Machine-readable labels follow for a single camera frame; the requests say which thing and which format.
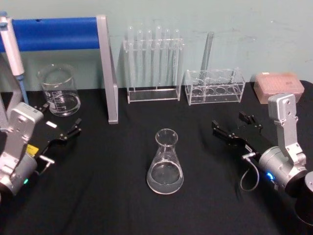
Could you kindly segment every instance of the pipette tip box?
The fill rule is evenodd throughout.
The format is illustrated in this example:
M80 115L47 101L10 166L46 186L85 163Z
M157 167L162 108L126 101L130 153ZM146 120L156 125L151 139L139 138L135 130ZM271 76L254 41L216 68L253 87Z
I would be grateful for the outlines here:
M281 93L294 94L298 102L304 87L295 73L263 72L256 75L254 91L261 104L267 104L270 96Z

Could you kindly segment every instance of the yellow label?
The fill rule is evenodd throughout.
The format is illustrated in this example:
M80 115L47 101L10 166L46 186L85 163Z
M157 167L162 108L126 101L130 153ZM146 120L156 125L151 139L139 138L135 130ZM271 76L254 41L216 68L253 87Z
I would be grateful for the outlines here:
M38 152L38 150L39 150L39 148L36 148L35 146L32 146L32 145L28 144L26 152L29 155L34 156Z

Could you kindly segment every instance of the black cylinder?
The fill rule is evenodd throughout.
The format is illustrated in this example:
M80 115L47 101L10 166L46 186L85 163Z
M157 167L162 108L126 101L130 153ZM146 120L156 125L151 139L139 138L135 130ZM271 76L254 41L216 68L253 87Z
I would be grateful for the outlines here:
M305 176L302 191L295 203L295 212L303 222L313 226L313 171Z

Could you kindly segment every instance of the white label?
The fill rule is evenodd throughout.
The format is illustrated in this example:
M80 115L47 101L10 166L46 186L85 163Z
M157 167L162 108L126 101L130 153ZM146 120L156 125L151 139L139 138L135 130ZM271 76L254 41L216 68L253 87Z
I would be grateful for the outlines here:
M245 148L246 148L246 150L248 150L250 153L252 153L252 149L251 149L248 145L245 145Z
M53 128L56 128L56 127L58 126L57 124L54 124L54 123L51 122L51 121L47 121L46 124L47 124L48 126L53 127Z

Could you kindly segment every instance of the light blue wall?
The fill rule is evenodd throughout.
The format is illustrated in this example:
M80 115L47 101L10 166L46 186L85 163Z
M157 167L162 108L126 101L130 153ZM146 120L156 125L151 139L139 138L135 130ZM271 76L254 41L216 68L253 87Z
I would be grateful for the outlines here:
M184 70L200 68L206 33L215 31L239 36L237 63L245 79L262 71L293 71L313 82L312 0L2 0L1 9L14 19L107 15L119 86L124 85L120 47L133 22L179 28L186 43ZM98 50L27 52L22 57L28 90L39 89L36 71L56 62L76 68L79 89L103 87ZM222 60L227 65L233 58L223 54ZM3 81L0 86L7 88Z

